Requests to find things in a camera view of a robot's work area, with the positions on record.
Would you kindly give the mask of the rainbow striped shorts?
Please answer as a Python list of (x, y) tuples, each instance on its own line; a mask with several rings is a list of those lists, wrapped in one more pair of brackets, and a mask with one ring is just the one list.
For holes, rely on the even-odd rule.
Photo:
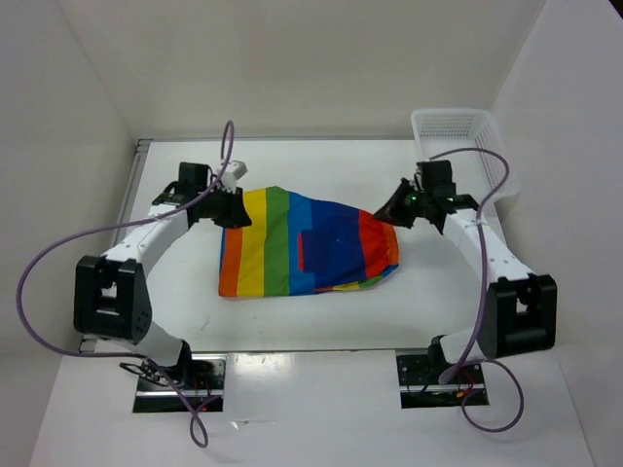
[(222, 297), (363, 290), (399, 266), (394, 228), (365, 210), (277, 186), (246, 192), (242, 203), (250, 226), (222, 233)]

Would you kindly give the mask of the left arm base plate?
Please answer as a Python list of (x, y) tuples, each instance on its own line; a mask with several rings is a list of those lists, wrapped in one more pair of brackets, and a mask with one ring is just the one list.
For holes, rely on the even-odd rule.
[[(224, 385), (227, 370), (226, 354), (195, 353), (193, 376), (184, 382), (177, 380), (193, 409), (201, 413), (220, 413), (224, 404)], [(134, 413), (183, 413), (186, 407), (165, 378), (153, 368), (141, 363), (120, 363), (126, 372), (138, 377), (132, 411)]]

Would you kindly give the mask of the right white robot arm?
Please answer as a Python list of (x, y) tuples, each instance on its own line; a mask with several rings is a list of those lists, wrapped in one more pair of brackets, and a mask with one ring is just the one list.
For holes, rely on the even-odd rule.
[(402, 179), (375, 218), (412, 228), (424, 219), (448, 239), (480, 279), (472, 328), (442, 336), (426, 360), (440, 383), (466, 364), (548, 350), (556, 341), (558, 288), (549, 274), (522, 263), (483, 217), (485, 204), (461, 195), (450, 161), (419, 162), (413, 179)]

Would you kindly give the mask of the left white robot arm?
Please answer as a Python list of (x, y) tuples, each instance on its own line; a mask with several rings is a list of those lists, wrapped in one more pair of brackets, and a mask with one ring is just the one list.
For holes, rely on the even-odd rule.
[(150, 223), (133, 228), (102, 255), (78, 262), (75, 329), (116, 341), (154, 361), (161, 379), (172, 388), (190, 384), (199, 370), (190, 345), (156, 323), (147, 277), (165, 251), (201, 219), (236, 231), (250, 226), (238, 186), (246, 171), (244, 162), (233, 161), (217, 177), (207, 164), (180, 163), (177, 179), (153, 200)]

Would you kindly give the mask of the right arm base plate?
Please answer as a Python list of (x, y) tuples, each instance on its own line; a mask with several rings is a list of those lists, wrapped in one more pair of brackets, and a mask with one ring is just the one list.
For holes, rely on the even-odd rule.
[(479, 365), (459, 370), (447, 383), (439, 376), (448, 365), (436, 366), (423, 349), (397, 351), (395, 354), (402, 409), (437, 409), (487, 406), (489, 398), (483, 371)]

